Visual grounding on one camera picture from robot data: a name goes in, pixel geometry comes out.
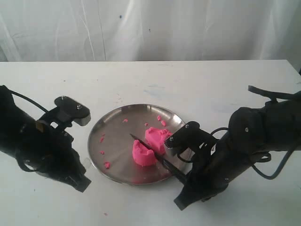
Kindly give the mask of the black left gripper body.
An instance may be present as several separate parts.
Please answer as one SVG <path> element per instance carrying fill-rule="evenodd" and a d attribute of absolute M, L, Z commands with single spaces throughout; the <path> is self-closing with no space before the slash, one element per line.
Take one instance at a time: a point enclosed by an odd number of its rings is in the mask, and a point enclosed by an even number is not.
<path fill-rule="evenodd" d="M 56 181 L 86 181 L 86 170 L 72 148 L 73 137 L 35 122 L 21 132 L 21 169 Z"/>

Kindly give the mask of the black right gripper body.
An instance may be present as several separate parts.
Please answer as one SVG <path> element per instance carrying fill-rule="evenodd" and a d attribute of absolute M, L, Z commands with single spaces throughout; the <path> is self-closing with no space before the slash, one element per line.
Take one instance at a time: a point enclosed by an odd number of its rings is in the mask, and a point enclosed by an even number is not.
<path fill-rule="evenodd" d="M 210 155 L 192 163 L 184 186 L 203 189 L 204 202 L 223 192 L 233 180 L 233 156 Z"/>

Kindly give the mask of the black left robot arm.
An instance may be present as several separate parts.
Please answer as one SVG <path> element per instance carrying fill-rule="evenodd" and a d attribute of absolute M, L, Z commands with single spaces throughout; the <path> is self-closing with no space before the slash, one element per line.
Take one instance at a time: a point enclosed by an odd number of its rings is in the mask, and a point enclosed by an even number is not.
<path fill-rule="evenodd" d="M 13 96 L 21 97 L 42 111 L 37 120 L 20 109 Z M 0 150 L 14 158 L 19 168 L 72 186 L 84 192 L 91 180 L 79 154 L 73 149 L 74 138 L 66 132 L 75 122 L 86 126 L 90 110 L 67 96 L 54 100 L 55 108 L 48 111 L 32 99 L 0 87 Z"/>

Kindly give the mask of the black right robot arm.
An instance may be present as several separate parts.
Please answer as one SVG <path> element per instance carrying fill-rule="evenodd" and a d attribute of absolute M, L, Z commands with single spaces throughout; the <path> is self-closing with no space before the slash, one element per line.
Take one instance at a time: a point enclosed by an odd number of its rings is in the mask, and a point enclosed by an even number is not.
<path fill-rule="evenodd" d="M 223 192 L 229 183 L 259 162 L 271 160 L 270 152 L 285 155 L 275 179 L 287 160 L 301 148 L 301 94 L 271 92 L 249 86 L 249 91 L 267 97 L 262 108 L 241 107 L 230 117 L 225 134 L 217 139 L 191 121 L 176 131 L 166 145 L 177 154 L 190 149 L 192 169 L 185 176 L 183 189 L 174 202 L 183 210 L 197 201 L 205 202 Z"/>

